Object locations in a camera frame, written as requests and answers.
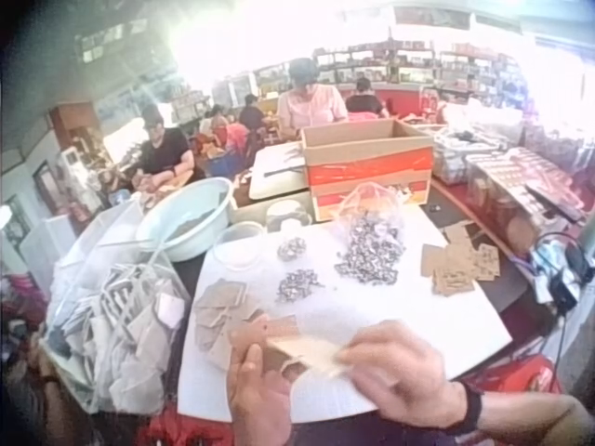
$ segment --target pile of metal pieces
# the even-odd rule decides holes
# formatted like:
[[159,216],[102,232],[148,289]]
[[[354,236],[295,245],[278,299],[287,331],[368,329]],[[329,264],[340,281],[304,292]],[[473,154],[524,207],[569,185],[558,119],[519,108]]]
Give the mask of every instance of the pile of metal pieces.
[[324,286],[318,282],[318,274],[313,269],[298,269],[296,272],[288,272],[279,283],[277,301],[287,303],[305,299],[313,293],[312,286]]
[[382,217],[366,212],[351,222],[347,253],[338,254],[335,269],[342,277],[360,283],[392,285],[397,282],[396,264],[403,254],[399,230]]
[[277,256],[284,262],[296,260],[306,252],[306,241],[301,237],[294,237],[279,245]]

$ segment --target plastic bowl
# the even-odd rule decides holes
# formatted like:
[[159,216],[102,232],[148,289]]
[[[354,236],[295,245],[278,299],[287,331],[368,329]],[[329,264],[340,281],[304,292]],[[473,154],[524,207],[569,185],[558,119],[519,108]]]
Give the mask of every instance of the plastic bowl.
[[[233,185],[227,178],[189,184],[149,211],[137,230],[137,240],[148,251],[162,247],[172,262],[199,256],[229,226],[232,197]],[[180,232],[184,223],[190,228]]]
[[213,256],[227,269],[249,269],[262,256],[264,236],[265,230],[258,223],[238,223],[219,234],[213,246]]

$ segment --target white table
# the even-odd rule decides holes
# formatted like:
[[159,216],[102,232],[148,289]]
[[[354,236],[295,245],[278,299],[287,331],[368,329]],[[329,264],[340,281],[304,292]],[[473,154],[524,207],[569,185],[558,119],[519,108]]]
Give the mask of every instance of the white table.
[[[250,200],[266,200],[308,188],[304,172],[304,157],[299,142],[265,147],[257,152],[252,168],[248,196]],[[268,176],[271,172],[294,167],[295,170]]]
[[[431,278],[420,275],[423,243],[440,246],[446,240],[418,206],[403,209],[406,250],[399,263],[399,280],[392,286],[367,286],[340,278],[334,265],[337,252],[345,250],[333,223],[303,228],[300,235],[307,253],[290,263],[280,262],[276,250],[281,233],[269,234],[258,266],[247,271],[224,269],[209,251],[196,286],[194,302],[219,278],[248,283],[272,317],[290,314],[304,334],[319,335],[339,345],[360,328],[386,319],[404,321],[444,355],[446,376],[454,378],[487,360],[511,340],[482,288],[443,297],[431,291]],[[325,285],[294,304],[275,302],[279,281],[289,270],[314,269]],[[195,318],[191,312],[178,381],[178,411],[184,415],[231,421],[225,392],[225,373],[211,364],[195,345]],[[375,410],[345,378],[327,379],[307,371],[294,384],[291,416],[294,423],[343,418]]]

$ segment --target black watch strap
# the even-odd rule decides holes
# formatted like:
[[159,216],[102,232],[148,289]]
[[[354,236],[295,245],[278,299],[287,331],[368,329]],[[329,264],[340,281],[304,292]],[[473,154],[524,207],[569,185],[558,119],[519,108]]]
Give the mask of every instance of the black watch strap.
[[447,429],[444,433],[457,437],[459,435],[466,435],[477,430],[477,422],[482,413],[482,395],[483,392],[476,387],[472,387],[462,381],[457,381],[465,388],[467,396],[467,413],[465,418]]

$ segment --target blue container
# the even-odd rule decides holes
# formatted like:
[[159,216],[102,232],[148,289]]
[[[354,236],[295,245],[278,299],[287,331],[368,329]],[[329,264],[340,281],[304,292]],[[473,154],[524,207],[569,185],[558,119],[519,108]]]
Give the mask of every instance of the blue container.
[[218,158],[207,160],[211,177],[225,177],[233,179],[242,171],[242,155],[235,151]]

